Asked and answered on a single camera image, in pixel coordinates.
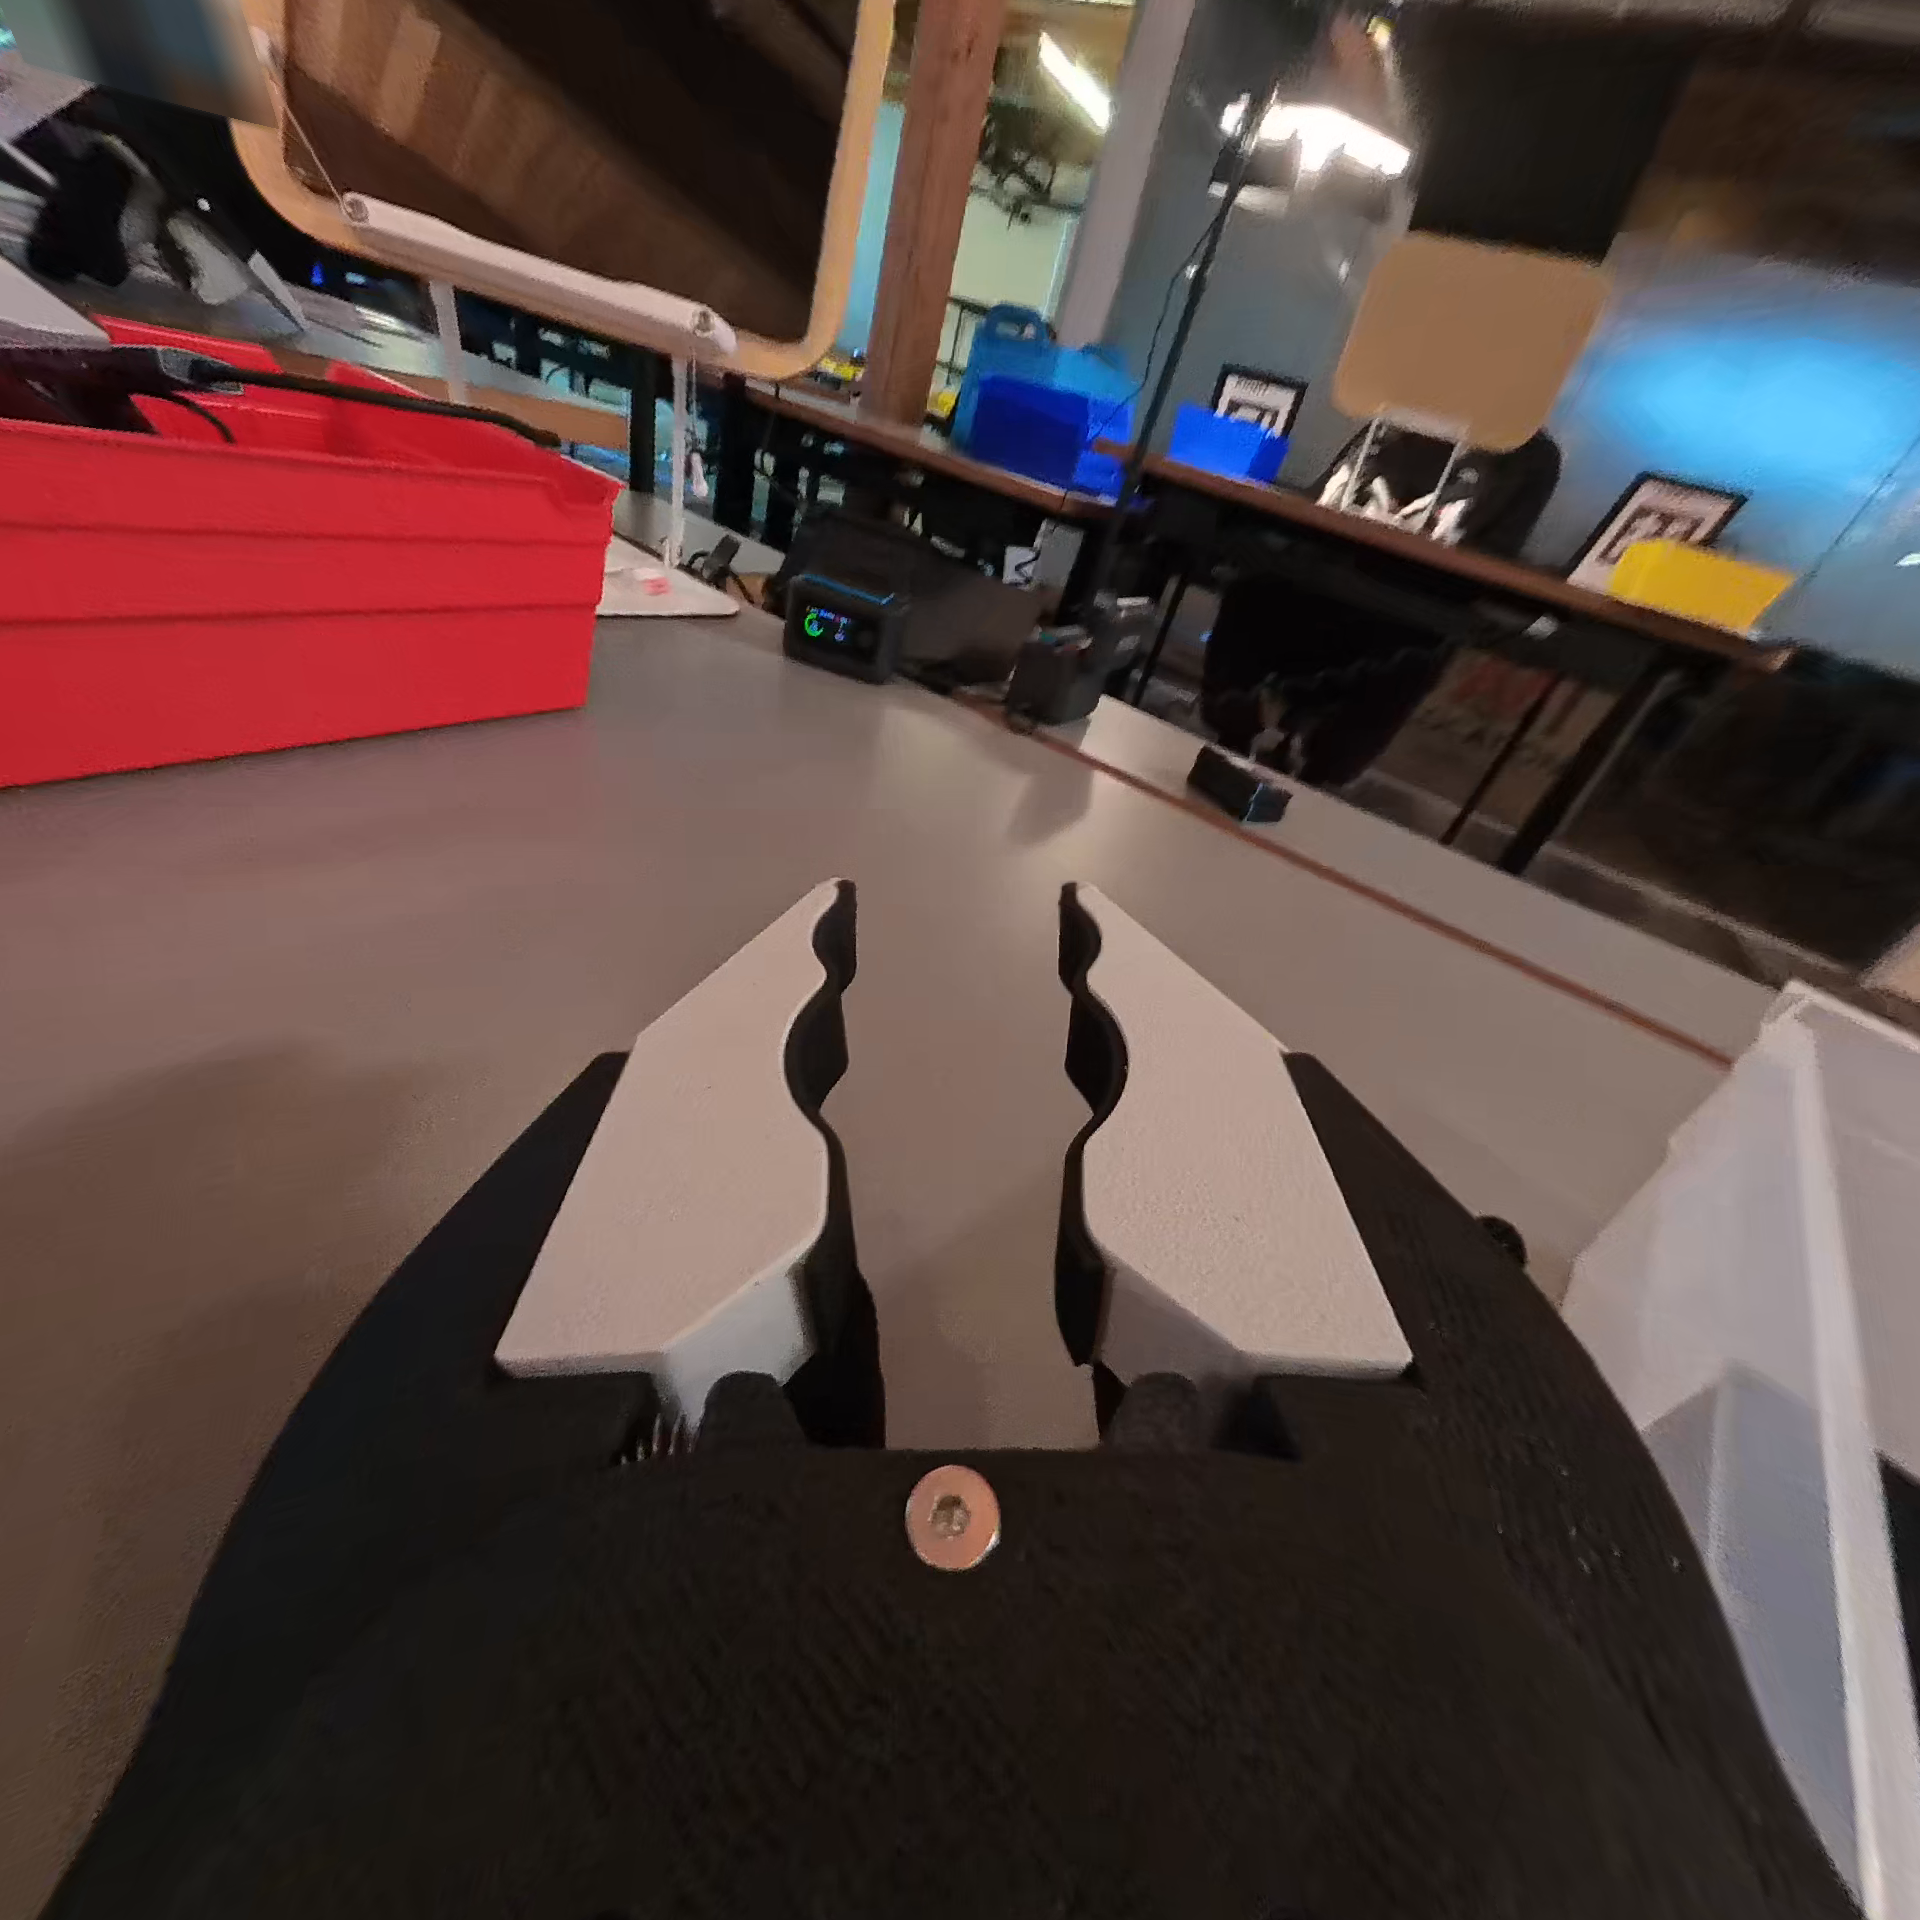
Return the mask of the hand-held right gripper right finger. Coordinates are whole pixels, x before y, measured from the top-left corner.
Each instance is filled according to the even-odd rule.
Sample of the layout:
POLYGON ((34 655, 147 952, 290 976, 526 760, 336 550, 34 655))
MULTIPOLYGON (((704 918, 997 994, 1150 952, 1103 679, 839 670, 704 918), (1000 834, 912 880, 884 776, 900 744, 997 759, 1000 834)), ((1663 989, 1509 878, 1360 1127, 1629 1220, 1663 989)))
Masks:
POLYGON ((1292 1052, 1112 898, 1060 893, 1064 1070, 1053 1309, 1100 1387, 1389 1380, 1413 1354, 1292 1052))

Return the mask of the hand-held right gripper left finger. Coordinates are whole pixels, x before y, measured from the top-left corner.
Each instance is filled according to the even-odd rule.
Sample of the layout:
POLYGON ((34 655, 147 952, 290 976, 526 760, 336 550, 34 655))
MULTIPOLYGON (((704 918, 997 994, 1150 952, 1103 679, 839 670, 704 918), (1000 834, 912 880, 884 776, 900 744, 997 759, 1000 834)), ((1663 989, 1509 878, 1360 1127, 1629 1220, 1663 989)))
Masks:
POLYGON ((494 1349, 517 1380, 643 1376, 698 1423, 730 1376, 827 1355, 808 1259, 845 1220, 824 1100, 858 893, 822 880, 648 1021, 494 1349))

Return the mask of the red plastic bin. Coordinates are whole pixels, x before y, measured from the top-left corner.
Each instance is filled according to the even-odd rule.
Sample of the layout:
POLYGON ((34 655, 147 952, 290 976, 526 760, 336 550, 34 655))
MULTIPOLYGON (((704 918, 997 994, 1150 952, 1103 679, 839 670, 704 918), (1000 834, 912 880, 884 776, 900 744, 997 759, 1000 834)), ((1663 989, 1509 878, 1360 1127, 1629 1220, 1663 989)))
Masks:
POLYGON ((151 436, 3 428, 3 781, 584 704, 616 483, 342 359, 123 319, 151 436))

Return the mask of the dark grey usb hub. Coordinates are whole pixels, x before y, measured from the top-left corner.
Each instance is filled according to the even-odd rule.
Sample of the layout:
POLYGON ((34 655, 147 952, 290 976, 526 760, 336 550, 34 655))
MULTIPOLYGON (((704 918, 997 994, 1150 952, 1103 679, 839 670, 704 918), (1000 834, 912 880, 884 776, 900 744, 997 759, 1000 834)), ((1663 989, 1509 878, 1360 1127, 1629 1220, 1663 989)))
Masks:
POLYGON ((197 389, 186 363, 148 347, 4 346, 3 419, 151 436, 139 400, 178 400, 197 389))

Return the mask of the clear plastic box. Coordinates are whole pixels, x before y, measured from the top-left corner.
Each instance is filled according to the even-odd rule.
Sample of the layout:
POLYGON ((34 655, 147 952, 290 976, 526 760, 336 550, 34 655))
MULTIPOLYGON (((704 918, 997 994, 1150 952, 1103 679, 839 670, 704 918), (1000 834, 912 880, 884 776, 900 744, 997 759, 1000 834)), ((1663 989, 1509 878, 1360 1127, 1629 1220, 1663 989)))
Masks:
POLYGON ((1805 982, 1575 1259, 1766 1738, 1866 1915, 1917 1915, 1917 1045, 1805 982))

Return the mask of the black power adapter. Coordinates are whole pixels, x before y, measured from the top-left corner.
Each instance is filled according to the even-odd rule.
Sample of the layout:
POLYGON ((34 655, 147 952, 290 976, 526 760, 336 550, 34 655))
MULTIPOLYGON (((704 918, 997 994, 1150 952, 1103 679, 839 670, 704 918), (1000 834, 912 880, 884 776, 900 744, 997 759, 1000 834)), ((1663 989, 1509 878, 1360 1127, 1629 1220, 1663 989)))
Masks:
POLYGON ((1031 637, 1003 690, 1012 730, 1056 730, 1090 717, 1112 672, 1112 637, 1086 626, 1043 628, 1031 637))

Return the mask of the black portable power station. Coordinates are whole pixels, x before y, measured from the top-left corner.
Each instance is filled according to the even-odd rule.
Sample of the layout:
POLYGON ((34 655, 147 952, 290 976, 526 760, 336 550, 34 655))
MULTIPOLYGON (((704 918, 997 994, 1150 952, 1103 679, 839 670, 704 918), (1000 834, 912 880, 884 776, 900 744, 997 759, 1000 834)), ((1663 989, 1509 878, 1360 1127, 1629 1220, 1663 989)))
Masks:
POLYGON ((916 594, 949 559, 890 519, 815 512, 798 522, 774 574, 782 655, 884 683, 904 661, 916 594))

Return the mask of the blue plastic bin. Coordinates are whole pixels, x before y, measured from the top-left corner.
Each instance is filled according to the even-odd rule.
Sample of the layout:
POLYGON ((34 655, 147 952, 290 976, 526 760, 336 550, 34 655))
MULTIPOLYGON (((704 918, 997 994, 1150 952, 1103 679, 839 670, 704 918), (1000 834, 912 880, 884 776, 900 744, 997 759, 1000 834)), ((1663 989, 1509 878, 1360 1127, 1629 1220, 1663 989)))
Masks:
POLYGON ((1173 419, 1166 458, 1178 467, 1214 478, 1271 487, 1286 452, 1290 435, 1271 430, 1260 416, 1223 416, 1183 402, 1173 419))

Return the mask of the yellow plastic bin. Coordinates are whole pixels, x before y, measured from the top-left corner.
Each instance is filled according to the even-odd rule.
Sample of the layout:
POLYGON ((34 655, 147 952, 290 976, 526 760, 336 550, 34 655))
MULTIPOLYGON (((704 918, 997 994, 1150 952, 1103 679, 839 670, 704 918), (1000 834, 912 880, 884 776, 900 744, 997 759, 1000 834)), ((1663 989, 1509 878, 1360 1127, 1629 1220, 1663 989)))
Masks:
POLYGON ((1765 614, 1795 584, 1795 574, 1678 539, 1631 542, 1613 564, 1607 592, 1635 607, 1754 640, 1765 614))

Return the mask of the framed black and white tag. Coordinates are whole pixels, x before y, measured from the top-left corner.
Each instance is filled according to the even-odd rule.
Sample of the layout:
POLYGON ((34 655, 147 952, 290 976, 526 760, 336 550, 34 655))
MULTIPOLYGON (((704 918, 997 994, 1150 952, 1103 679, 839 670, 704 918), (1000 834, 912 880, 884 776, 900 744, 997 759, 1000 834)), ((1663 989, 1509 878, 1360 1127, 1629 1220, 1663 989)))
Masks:
POLYGON ((1612 592, 1616 568, 1629 547, 1667 542, 1712 549, 1747 500, 1748 493, 1742 488, 1643 471, 1575 550, 1566 581, 1583 592, 1612 592))
POLYGON ((1309 382, 1243 363, 1223 363, 1212 391, 1208 412, 1263 435, 1290 439, 1306 407, 1309 382))

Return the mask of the blue plastic case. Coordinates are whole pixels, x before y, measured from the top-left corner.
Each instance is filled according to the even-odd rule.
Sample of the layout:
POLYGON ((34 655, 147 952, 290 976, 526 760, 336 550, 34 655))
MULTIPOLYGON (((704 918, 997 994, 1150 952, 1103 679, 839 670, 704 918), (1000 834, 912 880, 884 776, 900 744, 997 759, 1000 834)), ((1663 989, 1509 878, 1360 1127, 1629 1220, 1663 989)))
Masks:
POLYGON ((951 412, 970 459, 1064 493, 1116 500, 1138 382, 1096 347, 1060 346, 1046 317, 995 304, 976 322, 951 412))

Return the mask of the beige rounded board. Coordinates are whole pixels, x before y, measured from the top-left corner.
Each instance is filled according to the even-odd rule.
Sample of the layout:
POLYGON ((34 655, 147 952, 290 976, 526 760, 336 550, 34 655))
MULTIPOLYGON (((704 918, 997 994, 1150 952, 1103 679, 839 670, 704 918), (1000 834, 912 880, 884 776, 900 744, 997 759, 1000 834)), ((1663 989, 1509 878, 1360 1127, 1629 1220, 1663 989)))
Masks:
POLYGON ((1610 294, 1599 262, 1408 230, 1363 287, 1331 402, 1365 426, 1509 452, 1546 426, 1610 294))

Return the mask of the studio light on stand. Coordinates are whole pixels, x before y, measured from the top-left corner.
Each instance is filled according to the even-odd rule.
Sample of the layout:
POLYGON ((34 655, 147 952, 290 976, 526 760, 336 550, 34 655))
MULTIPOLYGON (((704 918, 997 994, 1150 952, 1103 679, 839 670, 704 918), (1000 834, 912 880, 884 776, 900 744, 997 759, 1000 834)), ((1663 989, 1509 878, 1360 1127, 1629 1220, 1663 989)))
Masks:
POLYGON ((1234 115, 1229 138, 1215 155, 1214 173, 1207 183, 1208 214, 1188 250, 1181 267, 1168 278, 1171 293, 1181 293, 1178 319, 1166 341, 1154 341, 1147 351, 1147 371, 1151 379, 1144 391, 1144 404, 1135 420, 1135 431, 1126 440, 1119 469, 1119 492, 1116 506, 1103 523, 1103 531, 1088 562, 1086 604, 1090 612, 1100 594, 1112 588, 1119 562, 1119 549, 1133 533, 1140 517, 1144 467, 1154 450, 1154 436, 1168 408, 1168 397, 1179 375, 1179 363, 1186 343, 1194 334, 1197 311, 1207 298, 1208 278, 1215 256, 1229 228, 1232 213, 1243 199, 1252 173, 1260 167, 1263 148, 1292 150, 1292 181, 1320 179, 1328 168, 1347 165, 1365 181, 1395 181, 1405 167, 1408 157, 1392 160, 1386 150, 1397 148, 1399 142, 1356 118, 1350 111, 1320 103, 1292 103, 1284 96, 1286 80, 1275 76, 1263 94, 1251 94, 1234 115))

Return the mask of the wooden post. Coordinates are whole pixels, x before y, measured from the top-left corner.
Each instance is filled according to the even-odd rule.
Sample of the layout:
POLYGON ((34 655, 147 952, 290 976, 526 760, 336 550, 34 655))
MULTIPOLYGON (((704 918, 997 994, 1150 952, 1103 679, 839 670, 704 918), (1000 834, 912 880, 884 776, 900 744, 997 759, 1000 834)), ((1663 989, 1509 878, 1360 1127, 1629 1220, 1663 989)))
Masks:
POLYGON ((1003 15, 1003 2, 918 4, 859 391, 866 419, 924 426, 1003 15))

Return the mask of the wooden rounded frame panel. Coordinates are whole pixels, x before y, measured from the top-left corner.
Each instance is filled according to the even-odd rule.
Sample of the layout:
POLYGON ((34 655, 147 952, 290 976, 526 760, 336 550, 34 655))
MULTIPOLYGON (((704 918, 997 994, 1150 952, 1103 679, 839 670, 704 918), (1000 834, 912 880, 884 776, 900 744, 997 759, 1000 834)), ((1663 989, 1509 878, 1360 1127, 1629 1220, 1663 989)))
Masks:
POLYGON ((847 312, 886 2, 244 2, 256 192, 354 251, 348 195, 711 306, 790 376, 847 312))

